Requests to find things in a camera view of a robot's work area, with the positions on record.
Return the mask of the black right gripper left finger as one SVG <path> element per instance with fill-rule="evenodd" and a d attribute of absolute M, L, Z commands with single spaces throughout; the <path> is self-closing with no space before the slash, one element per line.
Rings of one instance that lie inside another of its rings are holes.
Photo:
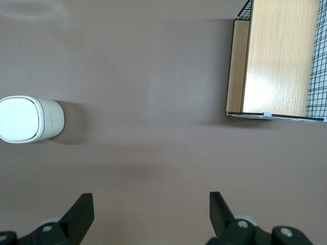
<path fill-rule="evenodd" d="M 40 225 L 21 238 L 14 231 L 1 231 L 1 244 L 80 244 L 93 221 L 93 196 L 84 193 L 57 222 Z"/>

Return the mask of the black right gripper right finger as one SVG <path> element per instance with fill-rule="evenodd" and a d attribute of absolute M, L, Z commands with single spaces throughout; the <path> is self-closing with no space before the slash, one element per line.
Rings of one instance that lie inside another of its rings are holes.
<path fill-rule="evenodd" d="M 300 230 L 276 226 L 271 233 L 244 218 L 235 218 L 220 192 L 209 195 L 209 214 L 215 237 L 207 244 L 301 244 L 312 242 Z"/>

